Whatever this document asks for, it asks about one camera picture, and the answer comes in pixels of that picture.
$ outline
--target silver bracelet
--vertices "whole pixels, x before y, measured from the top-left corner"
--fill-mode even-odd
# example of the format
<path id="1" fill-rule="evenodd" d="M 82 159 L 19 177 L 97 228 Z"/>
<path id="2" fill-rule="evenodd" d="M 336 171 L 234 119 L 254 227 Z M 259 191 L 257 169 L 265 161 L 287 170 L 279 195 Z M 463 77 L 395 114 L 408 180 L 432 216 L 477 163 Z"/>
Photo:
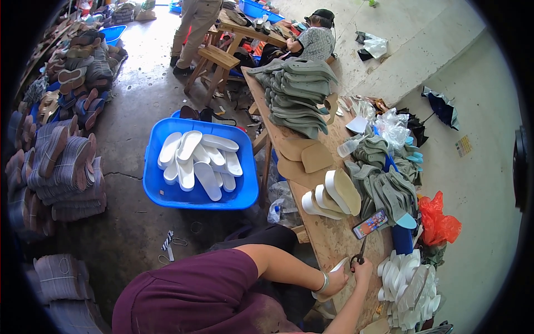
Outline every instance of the silver bracelet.
<path id="1" fill-rule="evenodd" d="M 328 288 L 328 285 L 330 284 L 330 279 L 328 278 L 328 275 L 324 271 L 321 271 L 321 273 L 323 273 L 323 275 L 325 276 L 325 283 L 323 284 L 323 287 L 321 289 L 314 291 L 314 293 L 316 294 L 320 294 L 324 292 Z"/>

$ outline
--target red plastic bag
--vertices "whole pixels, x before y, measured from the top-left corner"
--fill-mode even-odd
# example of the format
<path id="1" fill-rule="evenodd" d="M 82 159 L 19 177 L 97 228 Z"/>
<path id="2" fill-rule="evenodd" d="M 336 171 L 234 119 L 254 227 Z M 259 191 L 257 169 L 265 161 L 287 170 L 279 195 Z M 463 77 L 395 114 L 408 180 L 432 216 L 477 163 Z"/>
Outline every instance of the red plastic bag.
<path id="1" fill-rule="evenodd" d="M 432 246 L 446 240 L 453 243 L 460 235 L 462 223 L 453 216 L 443 215 L 443 193 L 438 191 L 433 200 L 422 197 L 419 200 L 423 242 Z"/>

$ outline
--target hand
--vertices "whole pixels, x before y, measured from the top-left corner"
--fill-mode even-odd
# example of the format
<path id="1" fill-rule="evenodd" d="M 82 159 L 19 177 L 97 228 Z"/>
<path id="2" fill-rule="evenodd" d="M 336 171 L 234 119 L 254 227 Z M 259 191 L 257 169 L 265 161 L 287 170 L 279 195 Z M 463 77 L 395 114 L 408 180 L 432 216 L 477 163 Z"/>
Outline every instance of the hand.
<path id="1" fill-rule="evenodd" d="M 349 280 L 349 275 L 345 274 L 345 266 L 342 266 L 336 271 L 331 273 L 326 273 L 330 281 L 328 287 L 321 295 L 333 296 L 336 293 L 340 292 L 342 288 L 345 287 L 347 281 Z"/>
<path id="2" fill-rule="evenodd" d="M 358 261 L 354 261 L 350 271 L 354 273 L 356 282 L 368 284 L 373 272 L 373 264 L 368 258 L 364 257 L 364 263 L 360 265 Z"/>

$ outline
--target khaki pants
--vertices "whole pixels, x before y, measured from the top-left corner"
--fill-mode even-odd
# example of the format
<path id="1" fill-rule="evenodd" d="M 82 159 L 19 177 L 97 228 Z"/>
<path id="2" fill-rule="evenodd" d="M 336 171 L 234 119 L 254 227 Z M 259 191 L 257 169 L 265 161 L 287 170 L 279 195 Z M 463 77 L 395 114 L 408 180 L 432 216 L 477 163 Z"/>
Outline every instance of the khaki pants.
<path id="1" fill-rule="evenodd" d="M 222 0 L 184 0 L 182 24 L 176 29 L 170 52 L 171 57 L 180 56 L 176 67 L 183 69 L 190 66 L 204 36 L 218 19 L 222 4 Z M 191 33 L 188 37 L 189 27 L 191 27 Z M 187 43 L 182 50 L 186 37 Z"/>

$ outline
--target smartphone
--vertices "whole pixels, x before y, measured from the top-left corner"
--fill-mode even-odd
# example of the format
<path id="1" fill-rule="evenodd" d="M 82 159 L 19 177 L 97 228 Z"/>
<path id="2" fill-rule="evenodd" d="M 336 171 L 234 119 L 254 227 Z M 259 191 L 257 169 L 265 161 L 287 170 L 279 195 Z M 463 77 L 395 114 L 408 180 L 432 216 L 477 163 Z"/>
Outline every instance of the smartphone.
<path id="1" fill-rule="evenodd" d="M 371 217 L 361 222 L 359 225 L 352 228 L 352 232 L 358 239 L 362 239 L 372 231 L 376 230 L 383 224 L 388 222 L 386 212 L 384 209 L 380 209 L 375 212 Z"/>

